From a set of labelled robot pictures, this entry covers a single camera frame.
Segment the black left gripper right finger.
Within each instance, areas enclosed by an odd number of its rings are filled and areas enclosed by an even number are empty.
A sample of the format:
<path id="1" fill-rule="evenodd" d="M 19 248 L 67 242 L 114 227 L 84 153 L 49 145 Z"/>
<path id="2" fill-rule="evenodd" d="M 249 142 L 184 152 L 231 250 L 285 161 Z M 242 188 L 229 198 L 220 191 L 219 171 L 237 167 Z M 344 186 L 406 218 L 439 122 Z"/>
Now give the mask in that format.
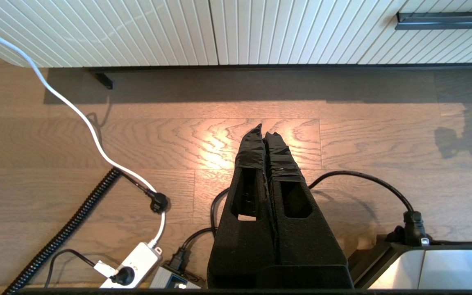
<path id="1" fill-rule="evenodd" d="M 279 133 L 266 133 L 268 188 L 275 247 L 284 265 L 348 264 L 290 148 Z"/>

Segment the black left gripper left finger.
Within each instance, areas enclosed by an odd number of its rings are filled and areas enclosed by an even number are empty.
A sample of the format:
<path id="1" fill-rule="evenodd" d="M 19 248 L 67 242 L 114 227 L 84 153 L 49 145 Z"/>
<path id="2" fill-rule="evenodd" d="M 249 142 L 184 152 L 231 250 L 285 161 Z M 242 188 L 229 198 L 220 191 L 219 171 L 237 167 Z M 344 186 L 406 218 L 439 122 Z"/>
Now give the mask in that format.
<path id="1" fill-rule="evenodd" d="M 207 267 L 209 287 L 255 287 L 259 272 L 275 262 L 274 227 L 266 177 L 262 125 L 247 132 Z"/>

